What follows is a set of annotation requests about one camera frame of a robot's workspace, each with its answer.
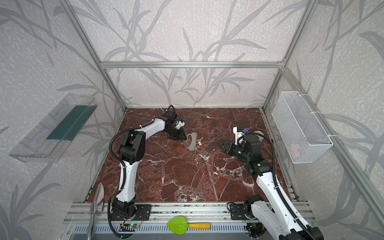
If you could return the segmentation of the red tagged key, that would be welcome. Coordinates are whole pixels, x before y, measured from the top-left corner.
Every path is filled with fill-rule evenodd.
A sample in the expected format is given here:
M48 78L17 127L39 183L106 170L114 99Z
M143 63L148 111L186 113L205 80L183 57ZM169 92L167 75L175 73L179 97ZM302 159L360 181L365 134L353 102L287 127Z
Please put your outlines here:
M197 140L197 143L198 143L199 147L202 146L202 140L203 140L203 138Z

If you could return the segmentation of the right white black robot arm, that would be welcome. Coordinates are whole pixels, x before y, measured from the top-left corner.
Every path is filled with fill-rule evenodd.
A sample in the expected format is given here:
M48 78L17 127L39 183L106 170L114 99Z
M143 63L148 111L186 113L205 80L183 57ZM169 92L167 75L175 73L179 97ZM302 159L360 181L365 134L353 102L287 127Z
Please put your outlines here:
M260 133L242 133L235 142L220 140L220 150L238 158L264 192L267 201L260 195L246 198L245 212L249 218L259 220L275 240L322 240L324 236L318 227L311 227L280 185L276 176L276 158L269 163L262 157L261 141L271 141Z

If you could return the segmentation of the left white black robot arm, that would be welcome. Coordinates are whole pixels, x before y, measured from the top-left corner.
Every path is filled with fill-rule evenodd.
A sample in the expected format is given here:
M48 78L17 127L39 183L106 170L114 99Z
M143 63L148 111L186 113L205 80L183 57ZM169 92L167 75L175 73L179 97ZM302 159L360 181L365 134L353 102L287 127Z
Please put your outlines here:
M185 122L180 119L173 105L170 105L163 115L154 117L149 123L136 128L118 132L110 141L109 151L121 167L120 188L114 195L112 210L124 219L130 219L136 214L135 180L140 161L145 155L146 140L158 132L164 132L169 139L186 140L183 130Z

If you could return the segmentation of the small grey metal cup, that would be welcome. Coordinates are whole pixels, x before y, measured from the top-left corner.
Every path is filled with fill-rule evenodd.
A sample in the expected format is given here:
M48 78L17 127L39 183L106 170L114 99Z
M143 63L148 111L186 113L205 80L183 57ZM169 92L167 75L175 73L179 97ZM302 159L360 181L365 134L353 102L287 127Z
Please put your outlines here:
M261 131L254 131L254 133L256 133L258 137L264 138L264 134Z

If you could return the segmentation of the green yellow toy shovel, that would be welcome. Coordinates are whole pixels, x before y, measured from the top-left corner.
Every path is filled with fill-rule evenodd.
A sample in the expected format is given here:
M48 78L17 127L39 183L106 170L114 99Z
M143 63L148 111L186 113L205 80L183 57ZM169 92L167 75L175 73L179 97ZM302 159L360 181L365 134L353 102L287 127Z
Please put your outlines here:
M188 223L185 217L174 217L167 222L168 229L177 235L183 235L188 228L209 230L211 228L210 223Z

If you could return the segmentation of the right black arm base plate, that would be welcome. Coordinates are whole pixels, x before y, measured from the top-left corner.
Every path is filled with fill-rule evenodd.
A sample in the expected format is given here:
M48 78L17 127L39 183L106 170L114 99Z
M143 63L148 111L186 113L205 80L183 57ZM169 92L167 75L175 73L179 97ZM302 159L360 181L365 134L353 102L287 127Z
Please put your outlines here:
M251 217L247 215L244 205L243 204L236 204L234 202L229 202L226 205L227 210L229 211L231 215L231 220L242 220L242 221L247 221L247 220L255 220L255 217Z

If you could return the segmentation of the aluminium front rail frame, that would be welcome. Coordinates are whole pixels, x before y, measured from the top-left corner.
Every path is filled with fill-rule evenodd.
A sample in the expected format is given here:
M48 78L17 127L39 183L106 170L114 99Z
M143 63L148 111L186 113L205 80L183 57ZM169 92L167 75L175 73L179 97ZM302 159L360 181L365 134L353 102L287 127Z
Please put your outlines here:
M230 222L231 213L225 202L154 202L150 210L138 207L143 213L138 217L149 217L144 223L166 223L168 220L184 216L189 222ZM73 204L64 218L64 224L88 223L91 217L91 204Z

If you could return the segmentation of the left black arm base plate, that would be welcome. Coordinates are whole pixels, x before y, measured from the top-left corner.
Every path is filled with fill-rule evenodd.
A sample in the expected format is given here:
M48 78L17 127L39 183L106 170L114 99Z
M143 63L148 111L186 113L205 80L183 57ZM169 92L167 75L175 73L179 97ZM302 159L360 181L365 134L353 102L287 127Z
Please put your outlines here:
M150 204L130 205L123 210L121 217L128 221L148 221L151 210L152 205Z

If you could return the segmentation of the clear plastic wall shelf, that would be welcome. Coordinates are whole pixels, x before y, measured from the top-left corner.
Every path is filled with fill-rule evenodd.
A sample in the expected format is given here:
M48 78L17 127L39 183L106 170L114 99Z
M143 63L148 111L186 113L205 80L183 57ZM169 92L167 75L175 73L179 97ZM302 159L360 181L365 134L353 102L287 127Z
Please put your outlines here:
M9 155L23 163L56 163L98 105L94 97L67 94Z

